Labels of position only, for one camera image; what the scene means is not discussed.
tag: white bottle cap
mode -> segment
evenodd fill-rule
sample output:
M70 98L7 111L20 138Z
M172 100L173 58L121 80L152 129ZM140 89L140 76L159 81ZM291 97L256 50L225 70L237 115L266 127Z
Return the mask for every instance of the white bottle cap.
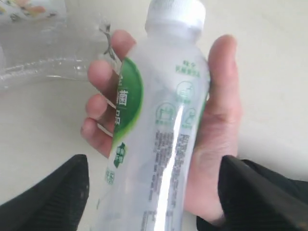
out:
M205 6L199 0L152 0L146 29L155 24L182 23L202 31L205 23Z

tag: black sleeve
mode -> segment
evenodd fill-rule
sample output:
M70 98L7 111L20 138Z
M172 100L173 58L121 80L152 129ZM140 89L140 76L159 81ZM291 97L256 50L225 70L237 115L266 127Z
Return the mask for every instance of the black sleeve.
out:
M226 156L218 193L226 217L224 227L197 218L198 231L308 231L308 182Z

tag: bottle neck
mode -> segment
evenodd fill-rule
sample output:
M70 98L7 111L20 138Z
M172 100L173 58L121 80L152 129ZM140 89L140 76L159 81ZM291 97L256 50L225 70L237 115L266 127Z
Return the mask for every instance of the bottle neck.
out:
M173 40L195 44L201 32L183 25L155 24L146 27L149 38Z

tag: white table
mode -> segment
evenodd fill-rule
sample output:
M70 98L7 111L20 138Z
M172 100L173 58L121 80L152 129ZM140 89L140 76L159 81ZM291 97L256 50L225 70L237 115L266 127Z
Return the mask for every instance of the white table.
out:
M115 28L125 28L139 38L144 35L148 2L100 0L95 4L97 9L108 9L106 15ZM239 41L245 109L241 156L308 180L308 2L205 2L208 16L201 49L207 53L223 33L232 33ZM79 135L84 105L94 93L90 84L68 80L0 93L0 204L39 182L72 155L87 154L91 191L79 230L88 230L106 164ZM194 217L186 215L183 231L194 226Z

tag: plastic packaging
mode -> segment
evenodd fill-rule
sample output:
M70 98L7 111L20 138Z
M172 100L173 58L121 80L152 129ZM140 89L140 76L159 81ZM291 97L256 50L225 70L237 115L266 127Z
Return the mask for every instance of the plastic packaging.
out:
M198 0L152 0L148 37L122 63L115 131L93 231L180 231L186 181L209 90L195 43Z
M0 0L0 91L51 77L86 80L96 59L116 69L110 27L79 0Z

